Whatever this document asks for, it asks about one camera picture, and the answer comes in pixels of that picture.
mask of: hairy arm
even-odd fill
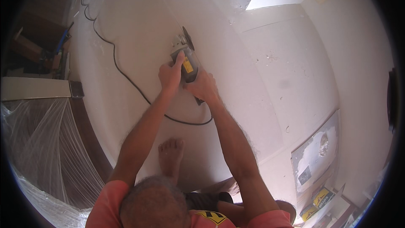
[[[241,208],[238,210],[243,212],[248,221],[265,212],[278,210],[277,203],[260,176],[255,156],[245,134],[220,99],[212,74],[200,68],[197,79],[184,85],[184,89],[205,100],[211,110],[225,162],[242,195],[244,207],[243,210]]]
[[[160,67],[162,91],[125,138],[109,181],[121,180],[130,187],[134,185],[136,175],[149,155],[170,101],[178,91],[183,61],[184,53],[180,52],[175,64],[170,62]]]

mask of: angle grinder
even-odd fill
[[[183,65],[181,66],[181,75],[186,83],[193,82],[197,77],[198,65],[192,56],[194,51],[194,45],[185,27],[183,27],[182,35],[176,35],[173,38],[172,46],[173,49],[171,51],[170,56],[172,57],[174,62],[176,62],[176,58],[179,52],[181,50],[184,51],[184,62]],[[194,98],[196,99],[198,105],[204,103],[203,100],[198,99],[197,97]]]

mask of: hand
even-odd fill
[[[202,99],[208,105],[220,100],[214,76],[211,73],[207,73],[202,67],[198,69],[194,82],[184,84],[183,89],[189,91],[198,99]]]
[[[162,92],[174,96],[179,90],[181,78],[181,64],[184,61],[184,51],[180,51],[176,58],[176,63],[169,62],[159,68],[159,79],[162,84]]]

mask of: power cord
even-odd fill
[[[86,7],[86,8],[84,9],[84,16],[85,16],[89,21],[92,21],[92,22],[93,22],[93,29],[94,29],[94,32],[97,34],[97,36],[98,36],[100,39],[102,39],[103,41],[105,41],[106,43],[109,43],[109,44],[111,44],[111,45],[114,46],[114,49],[113,49],[114,64],[115,64],[115,67],[117,68],[117,70],[119,71],[119,73],[121,73],[126,79],[128,79],[128,81],[138,90],[138,92],[139,92],[139,93],[142,95],[142,97],[146,100],[146,102],[147,102],[149,105],[151,105],[151,102],[148,100],[148,98],[146,98],[145,94],[141,91],[141,89],[140,89],[134,82],[132,82],[132,80],[131,80],[125,73],[123,73],[122,70],[120,70],[120,68],[118,67],[118,65],[117,65],[117,60],[115,59],[115,44],[114,44],[113,42],[110,42],[110,41],[104,39],[104,38],[96,31],[96,28],[94,27],[94,23],[96,22],[97,17],[94,18],[94,19],[92,19],[92,18],[88,17],[87,14],[86,14],[86,9],[89,7],[89,4],[84,4],[84,3],[83,3],[83,0],[81,0],[81,5]],[[206,121],[206,122],[204,122],[204,123],[189,123],[189,122],[186,122],[186,121],[181,121],[181,120],[177,120],[177,119],[171,118],[171,117],[168,116],[167,114],[165,114],[165,117],[166,117],[167,119],[170,119],[170,120],[172,120],[172,121],[178,122],[178,123],[180,123],[180,124],[197,125],[197,126],[209,124],[209,123],[212,121],[212,116],[211,116],[211,119],[209,119],[208,121]]]

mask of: red t-shirt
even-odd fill
[[[129,186],[114,180],[107,183],[91,211],[86,227],[120,228],[119,206],[129,191]],[[190,210],[191,228],[236,228],[223,214],[214,211]],[[247,228],[292,228],[290,214],[283,210],[273,210],[252,219]]]

